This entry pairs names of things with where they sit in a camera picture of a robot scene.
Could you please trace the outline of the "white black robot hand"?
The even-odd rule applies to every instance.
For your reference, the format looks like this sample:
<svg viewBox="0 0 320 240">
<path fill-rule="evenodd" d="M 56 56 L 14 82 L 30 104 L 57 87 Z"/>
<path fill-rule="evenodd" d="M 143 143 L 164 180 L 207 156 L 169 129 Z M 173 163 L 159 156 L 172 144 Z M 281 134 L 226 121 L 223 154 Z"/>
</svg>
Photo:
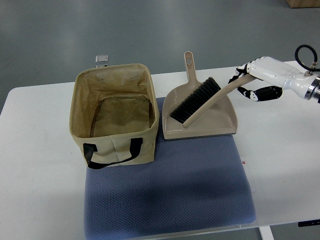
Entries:
<svg viewBox="0 0 320 240">
<path fill-rule="evenodd" d="M 309 87 L 318 76 L 313 73 L 302 72 L 297 68 L 269 56 L 263 56 L 236 68 L 234 80 L 251 75 L 255 79 L 264 81 L 269 86 L 248 90 L 242 86 L 237 90 L 246 98 L 255 102 L 275 100 L 281 97 L 283 90 L 292 90 L 299 97 L 309 100 Z"/>
</svg>

